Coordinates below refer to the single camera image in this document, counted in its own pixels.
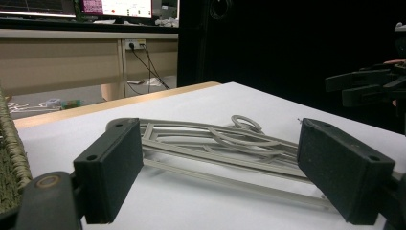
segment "wooden table edge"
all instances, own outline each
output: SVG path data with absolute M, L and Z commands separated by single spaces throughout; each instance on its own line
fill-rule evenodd
M 178 87 L 170 90 L 160 91 L 156 93 L 150 93 L 145 95 L 140 95 L 131 98 L 119 99 L 115 101 L 105 102 L 105 103 L 95 103 L 90 104 L 83 107 L 71 108 L 67 110 L 61 110 L 52 113 L 41 114 L 37 116 L 21 118 L 14 120 L 14 125 L 17 129 L 26 128 L 26 127 L 35 127 L 51 122 L 56 122 L 68 118 L 73 118 L 89 113 L 103 111 L 105 109 L 125 106 L 128 104 L 136 104 L 141 102 L 146 102 L 150 100 L 156 100 L 165 98 L 168 96 L 178 95 L 182 93 L 188 93 L 199 89 L 204 89 L 216 85 L 220 85 L 221 83 L 215 81 L 208 81 L 199 84 L 188 85 L 184 87 Z

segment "monitor screen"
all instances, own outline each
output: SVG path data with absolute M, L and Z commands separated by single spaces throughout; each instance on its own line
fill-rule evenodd
M 80 8 L 86 15 L 152 18 L 152 0 L 80 0 Z
M 0 0 L 1 16 L 75 18 L 72 0 Z

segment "floor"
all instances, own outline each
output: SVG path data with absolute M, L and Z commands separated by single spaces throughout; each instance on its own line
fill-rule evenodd
M 161 80 L 169 87 L 176 88 L 176 76 L 162 77 Z M 147 93 L 167 90 L 156 78 L 142 80 L 141 82 L 129 81 L 126 86 L 128 97 L 136 97 Z M 81 88 L 49 91 L 28 95 L 11 96 L 9 112 L 15 119 L 51 113 L 60 110 L 61 105 L 75 103 L 79 106 L 104 103 L 102 90 L 99 85 Z

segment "black curtain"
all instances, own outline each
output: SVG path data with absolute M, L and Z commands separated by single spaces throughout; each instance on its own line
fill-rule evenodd
M 326 92 L 325 78 L 399 58 L 394 28 L 406 22 L 405 1 L 214 2 L 181 1 L 180 86 L 235 81 L 403 132 L 391 104 L 343 107 L 341 92 Z

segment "power outlet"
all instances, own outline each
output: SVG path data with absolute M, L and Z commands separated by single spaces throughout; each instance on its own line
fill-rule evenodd
M 145 39 L 126 39 L 125 40 L 125 49 L 126 50 L 131 50 L 129 47 L 129 44 L 134 44 L 134 49 L 135 50 L 142 50 L 144 47 L 142 45 L 147 44 Z

